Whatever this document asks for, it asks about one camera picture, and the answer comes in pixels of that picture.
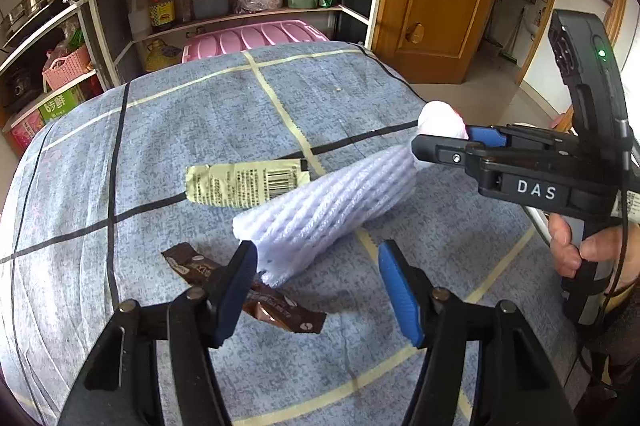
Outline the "person's right hand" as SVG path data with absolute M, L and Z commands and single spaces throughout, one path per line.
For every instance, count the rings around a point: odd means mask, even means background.
M 549 216 L 548 230 L 554 268 L 560 276 L 573 279 L 582 261 L 613 261 L 618 264 L 623 242 L 623 229 L 620 225 L 584 239 L 579 247 L 573 245 L 572 230 L 561 216 L 554 213 Z M 639 226 L 633 223 L 629 226 L 623 270 L 616 289 L 627 287 L 638 279 L 639 242 Z

